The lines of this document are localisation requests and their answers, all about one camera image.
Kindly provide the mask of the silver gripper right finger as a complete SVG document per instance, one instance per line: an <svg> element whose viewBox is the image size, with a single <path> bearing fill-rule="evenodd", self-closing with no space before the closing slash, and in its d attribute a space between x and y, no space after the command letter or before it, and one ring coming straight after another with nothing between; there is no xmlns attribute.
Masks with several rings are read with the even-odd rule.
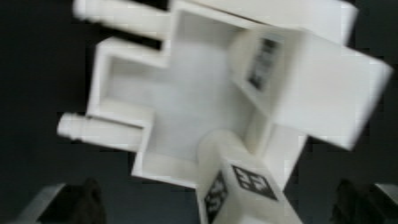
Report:
<svg viewBox="0 0 398 224"><path fill-rule="evenodd" d="M357 185L343 179L336 188L332 224L398 224L398 185Z"/></svg>

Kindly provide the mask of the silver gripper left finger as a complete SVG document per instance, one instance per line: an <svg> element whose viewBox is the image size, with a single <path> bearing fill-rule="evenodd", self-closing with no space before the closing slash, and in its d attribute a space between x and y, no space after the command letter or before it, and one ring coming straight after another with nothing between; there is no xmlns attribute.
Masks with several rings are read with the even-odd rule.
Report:
<svg viewBox="0 0 398 224"><path fill-rule="evenodd" d="M14 224L106 224L106 212L97 181L80 185L50 185L39 191Z"/></svg>

